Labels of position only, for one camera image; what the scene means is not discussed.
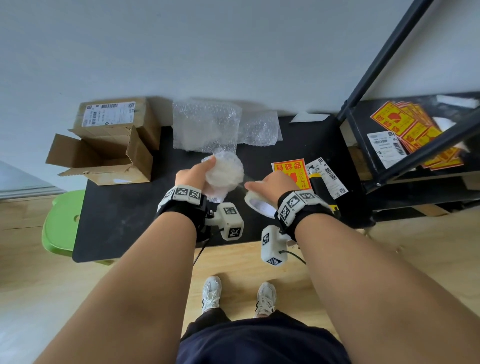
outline black cable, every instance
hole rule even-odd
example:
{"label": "black cable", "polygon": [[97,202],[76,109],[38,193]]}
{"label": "black cable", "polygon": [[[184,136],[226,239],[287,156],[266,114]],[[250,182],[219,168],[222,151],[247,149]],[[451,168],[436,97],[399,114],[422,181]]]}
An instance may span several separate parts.
{"label": "black cable", "polygon": [[297,259],[301,260],[303,264],[307,265],[307,263],[302,259],[300,258],[298,255],[296,255],[295,253],[292,253],[288,250],[280,250],[279,253],[288,253],[288,254],[292,254],[294,257],[296,257]]}
{"label": "black cable", "polygon": [[202,253],[202,251],[204,251],[205,247],[208,245],[208,243],[210,242],[210,239],[212,239],[215,235],[219,234],[220,232],[222,232],[223,230],[225,230],[224,228],[221,228],[219,231],[216,231],[211,237],[209,237],[207,240],[205,240],[204,242],[204,245],[202,246],[202,249],[200,250],[200,252],[198,253],[197,257],[195,258],[195,260],[193,261],[193,265],[195,265],[195,263],[197,262],[198,260],[198,257],[200,256],[200,254]]}

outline wristband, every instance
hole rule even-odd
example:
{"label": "wristband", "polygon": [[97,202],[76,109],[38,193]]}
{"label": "wristband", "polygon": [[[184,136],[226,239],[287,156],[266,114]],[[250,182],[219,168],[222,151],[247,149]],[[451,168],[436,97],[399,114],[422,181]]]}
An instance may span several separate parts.
{"label": "wristband", "polygon": [[331,207],[313,190],[288,191],[278,199],[275,217],[280,221],[283,233],[295,239],[295,229],[300,221],[311,214],[333,216]]}
{"label": "wristband", "polygon": [[186,185],[178,185],[170,188],[158,204],[155,218],[164,212],[174,211],[188,217],[197,230],[205,226],[207,214],[206,196],[198,188]]}

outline person's left hand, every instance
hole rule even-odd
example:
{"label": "person's left hand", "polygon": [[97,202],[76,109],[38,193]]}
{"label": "person's left hand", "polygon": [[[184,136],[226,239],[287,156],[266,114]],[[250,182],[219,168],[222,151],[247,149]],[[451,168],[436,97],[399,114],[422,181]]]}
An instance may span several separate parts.
{"label": "person's left hand", "polygon": [[215,166],[215,163],[216,158],[211,156],[206,161],[195,164],[189,170],[179,170],[175,175],[175,185],[185,184],[203,191],[208,185],[205,182],[205,174]]}

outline hand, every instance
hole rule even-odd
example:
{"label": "hand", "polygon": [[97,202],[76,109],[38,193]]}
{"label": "hand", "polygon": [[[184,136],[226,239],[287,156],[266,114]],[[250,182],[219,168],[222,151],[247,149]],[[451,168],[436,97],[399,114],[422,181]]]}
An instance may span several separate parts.
{"label": "hand", "polygon": [[300,189],[290,176],[280,170],[270,173],[264,178],[263,182],[246,182],[245,188],[261,194],[275,205],[285,192]]}
{"label": "hand", "polygon": [[189,170],[179,170],[175,175],[175,185],[185,184],[203,191],[208,185],[205,182],[205,174],[215,166],[215,163],[216,158],[211,156],[206,161],[195,164]]}

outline black tabletop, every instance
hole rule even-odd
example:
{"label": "black tabletop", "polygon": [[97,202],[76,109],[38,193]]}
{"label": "black tabletop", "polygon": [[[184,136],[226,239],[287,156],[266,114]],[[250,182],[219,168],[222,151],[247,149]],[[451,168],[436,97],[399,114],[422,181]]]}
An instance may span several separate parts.
{"label": "black tabletop", "polygon": [[[457,97],[466,98],[480,98],[480,92],[466,92],[461,94],[448,94]],[[377,133],[385,131],[386,129],[380,124],[376,123],[370,118],[383,104],[387,101],[397,103],[400,101],[412,102],[414,104],[420,104],[425,112],[430,117],[441,117],[452,120],[453,122],[462,122],[462,118],[472,112],[472,109],[463,108],[459,106],[452,106],[437,101],[436,95],[429,96],[415,96],[415,97],[391,97],[375,100],[361,101],[353,110],[348,121],[352,128],[352,131],[359,143],[359,147],[365,156],[365,161],[368,164],[372,176],[375,178],[379,173],[385,170],[385,167],[378,158],[375,150],[373,149],[367,134]],[[417,167],[416,170],[409,171],[402,176],[398,177],[395,182],[409,182],[419,181],[435,178],[446,178],[453,176],[461,176],[473,172],[480,171],[480,145],[479,137],[476,136],[471,140],[466,141],[467,146],[470,149],[470,153],[462,151],[460,157],[464,162],[463,166],[451,167],[443,170],[424,169]]]}
{"label": "black tabletop", "polygon": [[[308,163],[322,157],[349,190],[336,199],[342,221],[353,228],[371,226],[372,211],[335,119],[290,123],[291,119],[279,118],[283,141],[274,146],[237,146],[247,178],[263,179],[272,172],[272,162],[304,158]],[[192,167],[207,154],[173,149],[173,130],[163,127],[160,150],[153,156],[149,183],[97,186],[88,181],[73,249],[75,262],[121,257],[153,221],[158,202],[174,185],[175,173]],[[244,189],[237,188],[225,199],[235,204],[244,220],[242,237],[226,242],[218,234],[211,239],[210,246],[257,241],[263,228],[276,224],[275,220],[250,209],[244,197]],[[211,209],[215,210],[216,206],[212,205]]]}

